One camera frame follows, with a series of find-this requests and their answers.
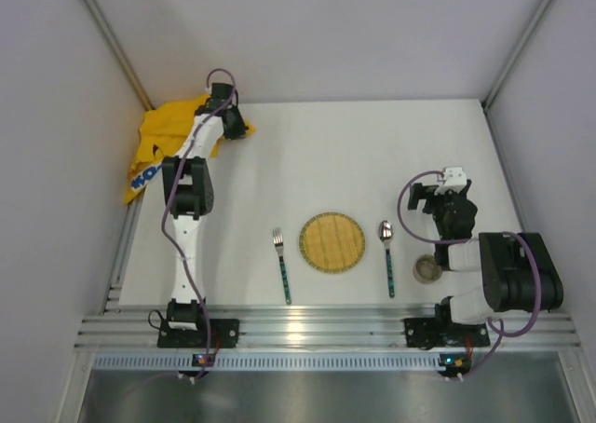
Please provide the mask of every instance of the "black mounting plate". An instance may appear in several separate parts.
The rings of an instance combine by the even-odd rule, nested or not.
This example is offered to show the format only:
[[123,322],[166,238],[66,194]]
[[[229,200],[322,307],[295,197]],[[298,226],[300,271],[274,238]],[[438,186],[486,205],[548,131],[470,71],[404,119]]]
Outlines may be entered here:
[[486,325],[441,325],[435,318],[404,319],[406,344],[410,348],[430,350],[434,347],[465,347],[469,336],[473,347],[489,347]]
[[[211,319],[211,348],[235,348],[240,334],[238,319]],[[163,320],[159,326],[159,348],[204,348],[207,343],[205,332],[180,330],[169,327]]]

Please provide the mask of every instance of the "yellow cloth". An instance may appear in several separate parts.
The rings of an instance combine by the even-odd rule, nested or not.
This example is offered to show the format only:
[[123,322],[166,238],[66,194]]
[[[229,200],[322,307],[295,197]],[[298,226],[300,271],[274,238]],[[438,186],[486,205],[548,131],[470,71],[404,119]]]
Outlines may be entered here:
[[[159,170],[161,161],[166,156],[174,156],[183,146],[193,127],[195,111],[205,103],[208,95],[201,95],[193,100],[164,103],[154,111],[145,113],[139,134],[141,142],[137,154],[130,164],[129,182],[125,203],[130,203],[147,185]],[[247,136],[255,132],[255,128],[245,120],[249,129]],[[217,156],[218,144],[215,144],[211,157]]]

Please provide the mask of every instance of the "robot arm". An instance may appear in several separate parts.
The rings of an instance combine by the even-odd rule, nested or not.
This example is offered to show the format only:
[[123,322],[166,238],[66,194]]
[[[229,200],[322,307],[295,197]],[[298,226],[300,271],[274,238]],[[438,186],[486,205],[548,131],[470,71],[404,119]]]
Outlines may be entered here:
[[[188,155],[190,159],[191,173],[184,173],[178,186],[178,192],[184,194],[184,190],[190,187],[189,198],[194,201],[198,200],[199,216],[195,216],[195,207],[192,211],[190,209],[184,209],[184,203],[179,201],[176,205],[178,206],[175,210],[172,207],[172,222],[174,224],[174,234],[176,241],[182,247],[183,252],[188,261],[190,267],[191,276],[195,281],[195,285],[205,297],[205,284],[203,282],[202,272],[200,266],[197,265],[196,260],[201,260],[200,250],[202,248],[201,239],[203,236],[203,229],[207,222],[206,215],[211,211],[213,207],[213,187],[210,182],[209,170],[207,168],[207,158],[213,149],[213,146],[217,143],[218,139],[224,135],[224,123],[221,117],[213,116],[208,118],[208,114],[201,114],[195,116],[195,123],[191,130],[190,136],[184,142],[182,148],[176,153],[177,158],[182,157],[188,147],[192,145],[192,136],[196,128],[200,127],[200,130],[196,134],[196,141],[193,145],[191,152]],[[193,179],[193,168],[195,171],[200,171],[202,176],[198,176],[202,179]],[[200,184],[199,194],[195,195],[197,186],[195,181]],[[166,198],[169,195],[169,191],[166,189]],[[205,198],[201,207],[201,198]],[[190,304],[193,300],[196,300],[196,295],[191,286],[188,284],[188,278],[184,272],[183,259],[176,253],[176,273],[174,280],[174,287],[171,293],[171,298],[179,304]]]
[[[184,258],[177,251],[174,286],[168,303],[167,317],[162,322],[164,331],[157,341],[158,347],[204,345],[205,319],[188,279],[184,262],[198,292],[202,297],[206,297],[203,275],[197,260],[201,260],[201,240],[206,215],[213,209],[214,200],[207,159],[213,146],[222,136],[234,140],[246,135],[248,128],[237,106],[230,104],[222,109],[222,105],[235,94],[237,95],[233,86],[213,83],[207,102],[199,106],[195,112],[193,127],[182,148],[174,157],[165,157],[162,162],[164,197],[168,203],[174,190],[169,213],[174,225],[176,245],[182,249]],[[181,164],[181,177],[176,183],[176,174]]]
[[[530,262],[521,244],[511,234],[480,233],[472,239],[477,207],[467,199],[471,181],[460,168],[445,169],[440,185],[414,184],[408,209],[426,201],[424,213],[432,214],[440,240],[435,243],[435,260],[445,271],[466,270],[482,275],[482,286],[444,298],[435,305],[434,318],[405,320],[408,346],[463,347],[471,338],[476,347],[490,344],[483,324],[509,310],[532,311],[536,287]],[[538,268],[540,309],[557,309],[563,288],[543,239],[536,233],[521,233]]]

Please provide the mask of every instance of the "round bamboo mat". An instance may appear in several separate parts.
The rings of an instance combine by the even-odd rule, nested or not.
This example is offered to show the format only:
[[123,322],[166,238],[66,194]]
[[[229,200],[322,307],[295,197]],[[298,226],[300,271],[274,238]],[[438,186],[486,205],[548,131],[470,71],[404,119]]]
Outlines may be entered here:
[[300,232],[300,253],[313,268],[330,274],[346,272],[362,258],[366,242],[359,224],[330,211],[311,218]]

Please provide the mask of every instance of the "metal floor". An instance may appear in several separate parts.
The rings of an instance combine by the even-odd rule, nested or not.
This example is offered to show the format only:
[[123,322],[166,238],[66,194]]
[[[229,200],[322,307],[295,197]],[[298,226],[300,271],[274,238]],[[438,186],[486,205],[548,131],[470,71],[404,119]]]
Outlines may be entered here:
[[578,421],[556,353],[495,356],[464,383],[433,373],[213,372],[196,386],[155,372],[94,371],[81,423]]

